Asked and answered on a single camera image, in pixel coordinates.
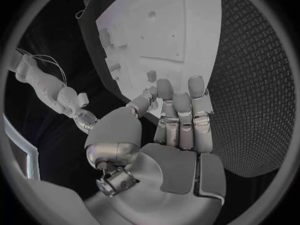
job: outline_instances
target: perforated mesh panel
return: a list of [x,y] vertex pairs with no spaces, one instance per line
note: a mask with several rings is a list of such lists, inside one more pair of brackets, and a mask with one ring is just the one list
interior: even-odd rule
[[222,0],[208,89],[214,153],[224,167],[243,177],[277,169],[294,127],[294,83],[276,33],[248,0]]

